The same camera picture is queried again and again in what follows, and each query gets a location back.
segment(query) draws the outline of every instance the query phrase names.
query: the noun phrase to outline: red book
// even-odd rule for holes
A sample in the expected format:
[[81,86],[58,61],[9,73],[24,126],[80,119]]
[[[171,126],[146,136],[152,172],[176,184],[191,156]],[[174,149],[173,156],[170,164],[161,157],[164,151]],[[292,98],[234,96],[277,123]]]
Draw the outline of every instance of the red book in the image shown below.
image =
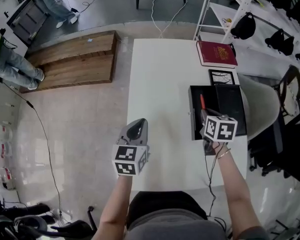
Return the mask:
[[238,66],[235,54],[229,44],[197,41],[196,48],[202,66],[231,69]]

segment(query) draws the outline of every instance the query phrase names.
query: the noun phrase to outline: light blue pants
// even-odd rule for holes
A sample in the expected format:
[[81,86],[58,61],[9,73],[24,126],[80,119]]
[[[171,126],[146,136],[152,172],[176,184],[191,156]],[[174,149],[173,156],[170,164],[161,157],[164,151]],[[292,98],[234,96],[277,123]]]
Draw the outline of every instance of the light blue pants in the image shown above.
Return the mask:
[[[19,74],[12,67],[26,75]],[[3,45],[0,50],[0,77],[26,88],[34,88],[38,85],[35,79],[42,79],[44,73],[41,69],[35,68],[24,57]]]
[[72,11],[68,10],[61,3],[55,0],[42,0],[47,12],[54,17],[58,22],[69,20],[76,16]]

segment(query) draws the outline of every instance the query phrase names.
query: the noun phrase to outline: black box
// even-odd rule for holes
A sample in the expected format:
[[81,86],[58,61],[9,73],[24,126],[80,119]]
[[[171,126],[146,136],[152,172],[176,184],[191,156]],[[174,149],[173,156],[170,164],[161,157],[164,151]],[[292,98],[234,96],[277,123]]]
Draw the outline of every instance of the black box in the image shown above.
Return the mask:
[[236,136],[247,135],[246,116],[239,85],[191,85],[188,94],[191,111],[192,140],[202,140],[200,134],[200,130],[203,127],[201,122],[200,95],[203,95],[206,108],[237,120]]

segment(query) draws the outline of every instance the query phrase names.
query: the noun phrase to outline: gray shirt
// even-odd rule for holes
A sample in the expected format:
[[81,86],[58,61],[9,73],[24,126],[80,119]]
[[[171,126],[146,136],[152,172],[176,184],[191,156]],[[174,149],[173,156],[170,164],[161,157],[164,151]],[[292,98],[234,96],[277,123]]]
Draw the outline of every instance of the gray shirt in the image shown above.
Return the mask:
[[[269,240],[262,227],[242,232],[241,240]],[[154,211],[134,221],[124,240],[227,240],[222,227],[184,209]]]

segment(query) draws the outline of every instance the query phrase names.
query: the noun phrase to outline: wooden platform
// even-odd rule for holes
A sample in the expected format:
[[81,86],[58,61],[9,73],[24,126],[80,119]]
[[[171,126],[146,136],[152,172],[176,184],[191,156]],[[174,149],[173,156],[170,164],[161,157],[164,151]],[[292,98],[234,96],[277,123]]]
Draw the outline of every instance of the wooden platform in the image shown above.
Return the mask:
[[22,87],[21,93],[47,89],[111,83],[117,36],[115,31],[85,35],[44,48],[27,59],[44,71],[36,90]]

